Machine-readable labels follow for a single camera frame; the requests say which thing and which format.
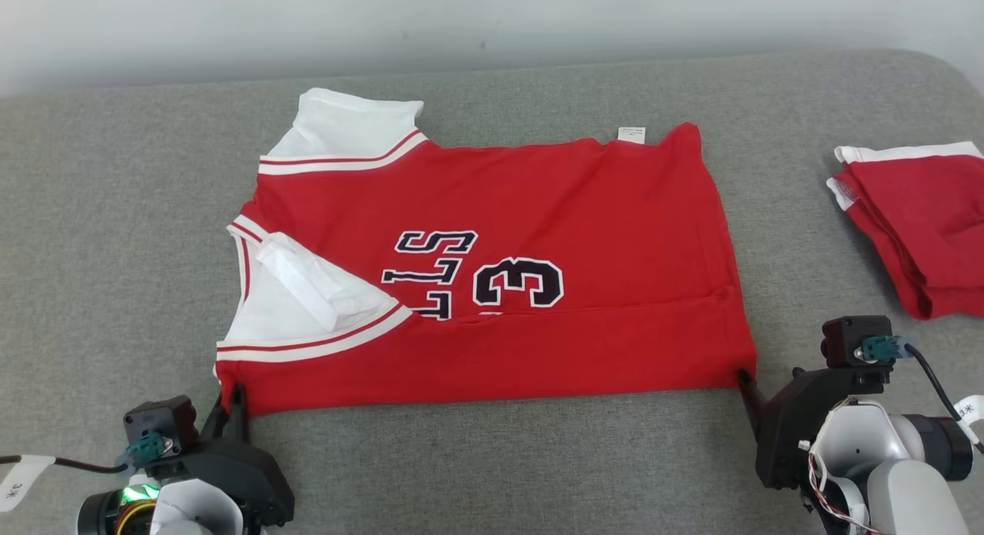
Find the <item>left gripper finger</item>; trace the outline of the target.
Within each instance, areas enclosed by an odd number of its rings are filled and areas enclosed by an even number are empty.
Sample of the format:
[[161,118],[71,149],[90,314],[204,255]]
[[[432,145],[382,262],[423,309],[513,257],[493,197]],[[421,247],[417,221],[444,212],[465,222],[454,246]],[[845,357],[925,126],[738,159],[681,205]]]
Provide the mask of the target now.
[[246,389],[236,384],[228,401],[228,437],[240,443],[250,443],[249,413]]
[[201,427],[201,441],[222,438],[227,422],[228,412],[222,404],[222,399],[217,399],[204,421],[204,426]]

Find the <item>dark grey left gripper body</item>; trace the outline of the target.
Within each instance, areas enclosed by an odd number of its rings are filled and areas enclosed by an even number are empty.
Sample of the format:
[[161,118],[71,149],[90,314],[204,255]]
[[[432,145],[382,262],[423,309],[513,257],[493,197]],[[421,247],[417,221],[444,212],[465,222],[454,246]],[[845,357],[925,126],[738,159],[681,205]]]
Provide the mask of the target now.
[[291,523],[295,496],[273,455],[217,438],[152,463],[151,531],[264,531]]

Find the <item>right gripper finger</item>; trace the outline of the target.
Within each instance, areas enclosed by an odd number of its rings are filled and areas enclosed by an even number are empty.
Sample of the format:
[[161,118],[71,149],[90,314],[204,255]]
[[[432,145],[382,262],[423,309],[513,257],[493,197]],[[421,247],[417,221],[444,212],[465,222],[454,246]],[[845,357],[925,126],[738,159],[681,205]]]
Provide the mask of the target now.
[[767,399],[760,391],[758,381],[748,370],[738,370],[737,380],[750,425],[762,425]]

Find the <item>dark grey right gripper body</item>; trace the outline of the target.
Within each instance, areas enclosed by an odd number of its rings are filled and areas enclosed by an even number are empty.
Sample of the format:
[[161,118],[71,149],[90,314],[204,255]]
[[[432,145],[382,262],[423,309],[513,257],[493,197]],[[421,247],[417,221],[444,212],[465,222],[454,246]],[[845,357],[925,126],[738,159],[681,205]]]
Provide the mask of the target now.
[[882,394],[895,370],[892,364],[798,368],[789,384],[767,399],[753,388],[753,437],[756,475],[770,489],[795,490],[807,482],[807,459],[801,440],[814,440],[834,405],[854,395]]

